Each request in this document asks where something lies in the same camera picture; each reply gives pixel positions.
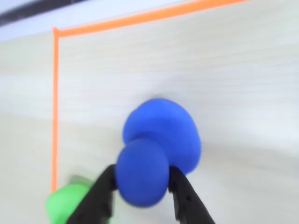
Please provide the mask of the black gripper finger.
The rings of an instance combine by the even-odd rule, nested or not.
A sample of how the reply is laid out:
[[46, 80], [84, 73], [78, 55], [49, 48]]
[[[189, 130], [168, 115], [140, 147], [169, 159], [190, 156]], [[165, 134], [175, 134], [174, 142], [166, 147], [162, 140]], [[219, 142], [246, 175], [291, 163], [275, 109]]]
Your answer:
[[173, 194], [175, 219], [181, 224], [215, 224], [183, 172], [170, 167], [168, 190]]
[[115, 165], [98, 177], [67, 220], [68, 224], [107, 224], [113, 215], [113, 192], [117, 190]]

